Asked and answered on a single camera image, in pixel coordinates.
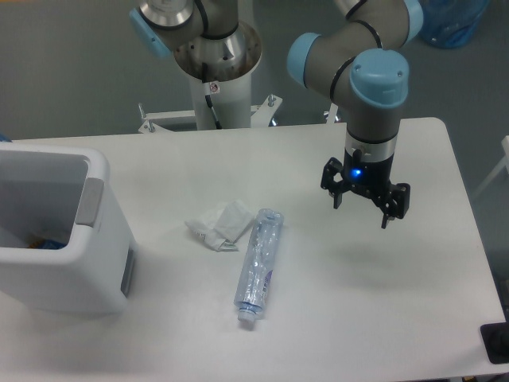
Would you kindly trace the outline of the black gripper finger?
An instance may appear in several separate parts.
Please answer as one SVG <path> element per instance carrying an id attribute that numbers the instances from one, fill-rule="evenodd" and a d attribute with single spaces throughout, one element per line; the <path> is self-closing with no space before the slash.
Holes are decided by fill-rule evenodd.
<path id="1" fill-rule="evenodd" d="M 338 209 L 342 203 L 343 195 L 351 190 L 351 183 L 343 179 L 343 164 L 331 157 L 324 165 L 321 175 L 321 188 L 328 191 L 333 199 L 333 208 Z"/>
<path id="2" fill-rule="evenodd" d="M 383 213 L 382 229 L 392 220 L 403 219 L 410 207 L 410 184 L 389 183 L 381 195 L 375 198 L 375 205 Z"/>

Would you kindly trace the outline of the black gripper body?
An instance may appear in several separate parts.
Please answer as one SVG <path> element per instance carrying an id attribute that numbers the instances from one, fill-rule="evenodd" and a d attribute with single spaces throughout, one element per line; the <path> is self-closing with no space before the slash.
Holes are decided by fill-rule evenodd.
<path id="1" fill-rule="evenodd" d="M 390 172 L 394 155 L 381 162 L 355 162 L 344 152 L 342 178 L 354 185 L 353 192 L 365 197 L 385 196 L 390 188 Z"/>

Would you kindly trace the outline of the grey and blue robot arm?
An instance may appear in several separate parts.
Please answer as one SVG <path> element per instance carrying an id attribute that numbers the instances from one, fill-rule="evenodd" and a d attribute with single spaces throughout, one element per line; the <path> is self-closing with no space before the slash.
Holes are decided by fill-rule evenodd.
<path id="1" fill-rule="evenodd" d="M 333 204 L 355 193 L 401 219 L 410 186 L 390 181 L 410 69 L 398 52 L 423 25 L 417 1 L 339 1 L 346 25 L 331 36 L 305 33 L 291 45 L 289 75 L 346 115 L 344 159 L 324 166 L 321 188 Z M 248 76 L 261 58 L 255 31 L 235 1 L 142 1 L 129 14 L 140 40 L 158 57 L 173 56 L 196 84 L 196 121 L 203 129 L 247 127 L 251 89 L 220 99 L 225 85 Z"/>

